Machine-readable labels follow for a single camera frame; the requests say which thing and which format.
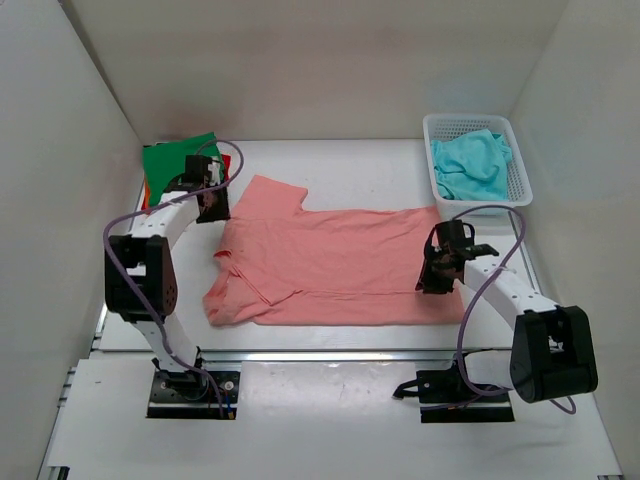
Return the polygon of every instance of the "shirt sleeve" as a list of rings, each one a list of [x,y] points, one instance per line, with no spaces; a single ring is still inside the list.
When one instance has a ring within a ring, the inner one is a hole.
[[[255,175],[240,201],[231,212],[232,218],[290,218],[302,210],[307,189]]]

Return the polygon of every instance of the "laundry basket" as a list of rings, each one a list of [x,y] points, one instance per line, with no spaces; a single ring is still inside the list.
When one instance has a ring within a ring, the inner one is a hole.
[[[474,115],[474,114],[434,114],[427,115],[422,121],[424,129],[424,141],[427,148],[427,162],[429,163],[429,177],[431,179],[431,189],[436,198],[436,204],[440,216],[443,219],[450,219],[464,210],[481,205],[506,205],[509,207],[522,207],[529,205],[533,200],[531,193],[531,185],[529,178],[524,169],[520,149],[513,134],[513,129],[509,120],[499,115]],[[431,141],[441,140],[449,141],[458,138],[468,132],[482,130],[488,128],[493,133],[501,133],[504,135],[507,144],[513,152],[513,160],[507,168],[507,186],[508,186],[508,202],[482,202],[482,201],[463,201],[463,200],[447,200],[442,198],[438,193],[436,185],[436,174],[434,170],[433,154],[431,152]],[[471,215],[501,215],[505,214],[503,209],[483,209],[472,213]]]

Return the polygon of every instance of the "pink garment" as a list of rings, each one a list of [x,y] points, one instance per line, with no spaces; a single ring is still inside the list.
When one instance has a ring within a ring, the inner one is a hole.
[[[412,325],[458,323],[457,291],[414,287],[437,210],[302,209],[307,189],[254,176],[215,258],[204,296],[212,325]]]

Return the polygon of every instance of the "teal cloth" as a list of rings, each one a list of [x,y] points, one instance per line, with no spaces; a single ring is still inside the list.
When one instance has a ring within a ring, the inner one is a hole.
[[[506,201],[507,166],[513,160],[504,135],[489,130],[450,142],[431,142],[438,193],[448,200]]]

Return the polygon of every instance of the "gray wall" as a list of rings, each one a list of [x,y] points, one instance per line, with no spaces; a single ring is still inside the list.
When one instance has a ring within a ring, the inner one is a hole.
[[[144,142],[420,138],[507,114],[566,0],[66,0]]]
[[[572,0],[515,108],[543,284],[591,318],[598,407],[640,478],[640,3]]]
[[[57,2],[0,1],[0,478],[33,480],[103,297],[140,142]]]

